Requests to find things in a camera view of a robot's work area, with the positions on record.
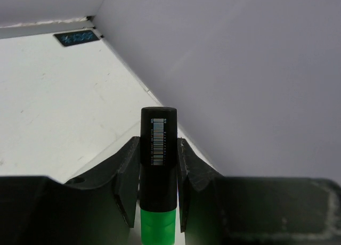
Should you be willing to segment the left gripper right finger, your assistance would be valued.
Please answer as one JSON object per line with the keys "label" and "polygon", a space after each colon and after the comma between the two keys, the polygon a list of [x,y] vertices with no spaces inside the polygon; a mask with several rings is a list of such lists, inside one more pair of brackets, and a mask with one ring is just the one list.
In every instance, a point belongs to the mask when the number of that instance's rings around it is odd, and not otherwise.
{"label": "left gripper right finger", "polygon": [[227,177],[177,141],[186,244],[340,244],[340,186],[323,178]]}

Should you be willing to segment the green cap black highlighter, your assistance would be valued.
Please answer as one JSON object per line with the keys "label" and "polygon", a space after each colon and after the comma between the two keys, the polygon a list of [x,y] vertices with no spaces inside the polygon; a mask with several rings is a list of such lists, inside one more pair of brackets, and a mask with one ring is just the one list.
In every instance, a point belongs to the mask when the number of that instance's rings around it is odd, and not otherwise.
{"label": "green cap black highlighter", "polygon": [[140,131],[142,244],[174,244],[177,208],[177,110],[145,107]]}

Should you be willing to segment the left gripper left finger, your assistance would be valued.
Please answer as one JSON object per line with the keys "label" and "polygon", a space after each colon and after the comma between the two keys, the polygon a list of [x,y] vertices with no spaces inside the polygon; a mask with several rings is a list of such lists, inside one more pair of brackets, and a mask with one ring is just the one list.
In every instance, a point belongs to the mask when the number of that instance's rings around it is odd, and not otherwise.
{"label": "left gripper left finger", "polygon": [[1,244],[126,244],[134,226],[140,139],[65,183],[1,178]]}

